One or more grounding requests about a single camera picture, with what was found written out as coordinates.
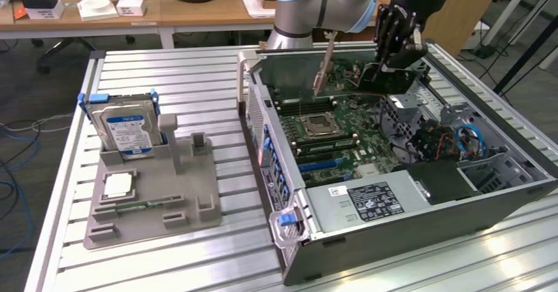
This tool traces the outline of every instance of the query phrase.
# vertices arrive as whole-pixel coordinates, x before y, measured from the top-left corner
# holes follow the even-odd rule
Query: paper
[[[247,13],[252,18],[272,18],[275,9],[264,9],[259,0],[243,0]]]

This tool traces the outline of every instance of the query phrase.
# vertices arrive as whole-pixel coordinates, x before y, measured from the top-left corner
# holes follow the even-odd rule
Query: hard drive label
[[[124,154],[142,154],[152,149],[150,133],[142,129],[146,124],[143,116],[107,118],[110,131],[119,151]]]
[[[405,212],[387,182],[349,190],[358,215],[363,221],[373,221]]]

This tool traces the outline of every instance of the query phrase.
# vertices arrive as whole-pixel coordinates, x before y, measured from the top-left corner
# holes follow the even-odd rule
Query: blue cable
[[[31,155],[21,160],[15,166],[9,167],[8,170],[16,170],[19,167],[21,167],[23,165],[25,165],[25,163],[35,157],[37,151],[39,151],[39,141],[35,138],[29,138],[29,137],[16,137],[13,135],[11,135],[9,133],[7,133],[5,131],[3,131],[0,129],[0,133],[4,134],[7,137],[12,138],[13,140],[25,140],[27,142],[33,142],[33,152],[31,153]]]
[[[482,156],[485,156],[486,155],[486,144],[485,144],[485,141],[483,141],[483,139],[482,139],[482,134],[481,134],[481,130],[474,126],[474,125],[471,125],[471,124],[463,124],[463,125],[461,125],[457,129],[455,129],[455,139],[457,139],[457,147],[459,148],[459,150],[463,152],[463,153],[466,153],[467,152],[467,150],[465,149],[465,147],[463,147],[463,144],[462,144],[462,142],[459,141],[459,131],[462,130],[462,129],[469,129],[469,130],[471,130],[474,133],[475,133],[475,135],[477,135],[477,138],[479,139],[479,142],[481,142],[481,150],[482,150]]]
[[[4,254],[0,255],[0,261],[1,261],[8,256],[8,254],[13,250],[20,248],[21,245],[24,245],[24,243],[32,237],[32,234],[33,234],[33,220],[32,220],[32,213],[29,212],[29,206],[27,204],[27,198],[25,198],[24,192],[21,191],[19,186],[12,181],[0,180],[0,182],[4,183],[4,184],[8,184],[12,188],[16,189],[16,192],[17,192],[20,198],[21,198],[21,204],[24,205],[24,211],[25,211],[25,216],[27,216],[27,224],[28,224],[27,234],[25,234],[24,238],[16,243],[16,245],[13,245],[13,247],[9,249],[9,251],[7,251]]]

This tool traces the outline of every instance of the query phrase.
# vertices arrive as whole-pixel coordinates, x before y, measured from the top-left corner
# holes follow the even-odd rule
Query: office chair
[[[126,43],[134,44],[136,41],[136,38],[131,35],[126,35]],[[78,43],[86,47],[88,51],[96,50],[96,48],[84,40],[83,37],[67,37],[60,42],[56,43],[56,45],[52,46],[51,49],[47,50],[47,52],[43,54],[43,56],[39,57],[35,63],[36,71],[41,74],[49,74],[51,68],[44,65],[47,60],[57,54],[65,47],[71,45],[71,43]],[[44,42],[41,39],[32,39],[32,44],[35,47],[43,47]]]

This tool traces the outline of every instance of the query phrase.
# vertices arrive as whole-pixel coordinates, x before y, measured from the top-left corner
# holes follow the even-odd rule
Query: label
[[[156,22],[130,22],[130,25],[142,26],[142,25],[156,25]]]
[[[342,146],[347,146],[351,145],[355,142],[355,140],[342,140],[339,142],[335,143],[335,147],[342,147]]]
[[[147,153],[152,149],[150,133],[142,129],[143,116],[107,118],[112,138],[119,151],[127,155]]]
[[[332,145],[327,145],[327,146],[314,147],[308,151],[315,152],[316,150],[330,150],[331,148],[332,148]]]
[[[339,195],[347,195],[347,187],[346,186],[335,186],[330,187],[330,195],[331,197],[339,196]]]
[[[350,189],[349,196],[366,222],[405,212],[387,182]]]

